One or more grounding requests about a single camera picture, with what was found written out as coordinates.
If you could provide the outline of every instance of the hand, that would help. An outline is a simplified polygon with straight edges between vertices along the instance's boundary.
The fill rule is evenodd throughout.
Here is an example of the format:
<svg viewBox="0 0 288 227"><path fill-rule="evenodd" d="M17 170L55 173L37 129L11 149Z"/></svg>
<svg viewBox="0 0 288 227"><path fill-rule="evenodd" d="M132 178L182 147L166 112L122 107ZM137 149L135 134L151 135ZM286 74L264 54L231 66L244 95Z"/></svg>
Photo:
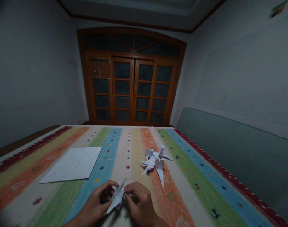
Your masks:
<svg viewBox="0 0 288 227"><path fill-rule="evenodd" d="M68 222L65 227L92 227L96 224L112 204L110 199L115 193L112 186L119 187L119 184L115 181L108 180L100 187L95 188L81 211L74 219Z"/></svg>
<svg viewBox="0 0 288 227"><path fill-rule="evenodd" d="M131 218L142 227L168 226L155 212L150 191L139 182L133 182L124 188L125 198L130 209ZM135 204L127 193L135 193L139 203Z"/></svg>

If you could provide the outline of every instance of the blue stripe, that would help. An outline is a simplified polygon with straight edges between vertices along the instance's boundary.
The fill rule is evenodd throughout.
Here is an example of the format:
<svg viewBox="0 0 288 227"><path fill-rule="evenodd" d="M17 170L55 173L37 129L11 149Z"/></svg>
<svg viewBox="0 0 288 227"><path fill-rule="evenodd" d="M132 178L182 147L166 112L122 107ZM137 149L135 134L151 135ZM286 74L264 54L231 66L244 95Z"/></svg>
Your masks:
<svg viewBox="0 0 288 227"><path fill-rule="evenodd" d="M121 132L122 128L112 128L109 132L93 171L91 172L89 179L85 181L84 185L80 189L76 201L68 213L65 223L69 222L79 213L95 188L101 186L110 179Z"/></svg>
<svg viewBox="0 0 288 227"><path fill-rule="evenodd" d="M244 198L235 191L234 187L228 184L217 171L211 168L202 158L200 158L199 155L195 155L197 152L193 151L193 148L190 148L188 143L181 139L173 129L166 129L166 131L188 155L191 161L200 169L205 177L212 183L215 189L230 204L233 210L241 217L247 226L273 226L268 220L265 220L262 216L260 216L252 205L249 204L249 201L244 200Z"/></svg>

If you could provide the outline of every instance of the bed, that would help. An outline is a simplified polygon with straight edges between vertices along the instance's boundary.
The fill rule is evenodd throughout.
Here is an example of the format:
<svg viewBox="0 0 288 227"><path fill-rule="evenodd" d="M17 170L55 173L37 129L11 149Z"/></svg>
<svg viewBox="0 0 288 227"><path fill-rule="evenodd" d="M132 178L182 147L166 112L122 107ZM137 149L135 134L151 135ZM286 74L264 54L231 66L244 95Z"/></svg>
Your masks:
<svg viewBox="0 0 288 227"><path fill-rule="evenodd" d="M142 175L145 147L173 161ZM70 147L102 150L88 180L38 184ZM0 221L6 226L62 226L107 180L139 181L170 226L288 226L266 203L175 128L62 125L0 157ZM97 226L131 226L126 204Z"/></svg>

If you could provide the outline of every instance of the green stripe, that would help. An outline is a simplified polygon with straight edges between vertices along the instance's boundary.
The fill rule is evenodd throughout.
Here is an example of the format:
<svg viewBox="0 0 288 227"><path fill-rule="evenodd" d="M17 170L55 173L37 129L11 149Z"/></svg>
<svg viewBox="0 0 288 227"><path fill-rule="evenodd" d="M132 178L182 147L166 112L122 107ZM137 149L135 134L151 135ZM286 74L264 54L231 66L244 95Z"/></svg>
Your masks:
<svg viewBox="0 0 288 227"><path fill-rule="evenodd" d="M178 164L183 174L189 181L194 192L205 206L210 219L216 226L246 226L242 219L237 215L228 202L217 192L211 182L203 175L199 168L190 160L187 154L174 141L174 139L166 132L165 129L157 129L159 136L165 142L167 149L171 152L173 157L176 155L175 162ZM216 210L219 218L216 219L212 209Z"/></svg>
<svg viewBox="0 0 288 227"><path fill-rule="evenodd" d="M101 147L111 128L102 128L88 147ZM34 215L27 226L62 226L86 180L66 181Z"/></svg>

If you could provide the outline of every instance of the square sheet of paper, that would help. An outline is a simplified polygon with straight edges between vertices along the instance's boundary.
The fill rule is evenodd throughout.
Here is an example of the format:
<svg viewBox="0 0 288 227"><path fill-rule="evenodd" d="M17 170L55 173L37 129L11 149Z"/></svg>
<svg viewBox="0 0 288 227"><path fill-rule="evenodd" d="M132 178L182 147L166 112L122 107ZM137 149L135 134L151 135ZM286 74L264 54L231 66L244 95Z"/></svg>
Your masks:
<svg viewBox="0 0 288 227"><path fill-rule="evenodd" d="M88 179L102 147L70 148L40 183Z"/></svg>

